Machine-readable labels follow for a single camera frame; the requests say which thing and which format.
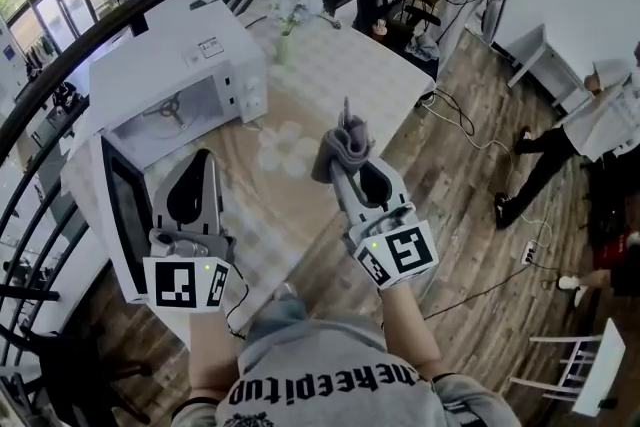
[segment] black shoe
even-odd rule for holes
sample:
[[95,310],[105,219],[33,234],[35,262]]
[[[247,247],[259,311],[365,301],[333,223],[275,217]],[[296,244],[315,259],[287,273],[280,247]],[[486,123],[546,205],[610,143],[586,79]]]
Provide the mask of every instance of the black shoe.
[[508,220],[504,216],[504,206],[509,201],[509,197],[504,192],[499,192],[493,199],[493,210],[496,215],[496,228],[504,230],[508,228],[513,220]]
[[531,140],[531,127],[529,126],[524,126],[520,129],[520,135],[518,136],[518,140],[516,141],[516,144],[513,145],[513,152],[516,155],[522,155],[522,151],[520,149],[522,142],[525,140]]

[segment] white stool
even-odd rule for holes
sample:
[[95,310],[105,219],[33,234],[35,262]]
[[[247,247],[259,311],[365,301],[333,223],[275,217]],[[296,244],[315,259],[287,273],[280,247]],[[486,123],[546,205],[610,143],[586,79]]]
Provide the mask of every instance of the white stool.
[[[601,336],[533,336],[529,340],[542,343],[572,343],[573,350],[569,359],[560,360],[561,364],[565,364],[565,368],[558,384],[517,377],[511,377],[510,381],[555,392],[545,393],[543,397],[573,402],[572,411],[591,417],[598,416],[600,402],[607,398],[625,351],[624,342],[613,321],[607,320],[604,334]],[[597,351],[586,350],[587,344],[593,342],[600,342]]]

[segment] gray t-shirt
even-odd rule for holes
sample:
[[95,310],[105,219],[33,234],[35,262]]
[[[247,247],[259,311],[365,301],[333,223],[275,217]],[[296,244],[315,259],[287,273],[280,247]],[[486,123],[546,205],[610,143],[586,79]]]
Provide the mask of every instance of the gray t-shirt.
[[425,381],[387,353],[382,338],[343,323],[283,329],[246,349],[239,367],[224,401],[188,401],[173,427],[520,425],[501,397],[470,377]]

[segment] shoe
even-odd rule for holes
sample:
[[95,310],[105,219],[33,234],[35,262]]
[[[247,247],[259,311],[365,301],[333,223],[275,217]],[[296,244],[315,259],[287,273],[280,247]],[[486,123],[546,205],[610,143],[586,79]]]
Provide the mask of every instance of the shoe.
[[560,290],[575,290],[580,288],[580,278],[578,276],[562,276],[558,278],[557,286]]
[[580,301],[582,301],[582,298],[584,297],[584,294],[587,293],[587,290],[589,290],[589,287],[578,287],[578,289],[576,290],[576,295],[573,296],[574,308],[578,307]]
[[496,216],[496,228],[504,230],[511,226],[513,220],[507,220],[504,217],[504,205],[509,201],[509,197],[504,192],[499,192],[493,198],[493,210]]
[[283,281],[278,286],[278,288],[276,288],[276,291],[273,293],[273,298],[274,300],[278,301],[282,299],[285,295],[293,295],[295,297],[298,297],[298,291],[288,281]]
[[516,144],[513,145],[513,152],[516,155],[522,155],[522,151],[519,149],[522,141],[530,141],[531,140],[531,128],[528,126],[524,126],[520,129],[520,135],[518,136],[518,140]]

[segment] black pants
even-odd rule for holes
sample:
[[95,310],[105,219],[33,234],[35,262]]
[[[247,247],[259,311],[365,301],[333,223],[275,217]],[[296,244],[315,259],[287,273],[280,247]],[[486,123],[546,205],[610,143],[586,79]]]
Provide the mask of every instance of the black pants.
[[517,153],[542,153],[542,156],[518,195],[504,204],[503,219],[507,224],[520,217],[564,163],[577,155],[562,127],[548,130],[537,139],[519,141],[515,149]]

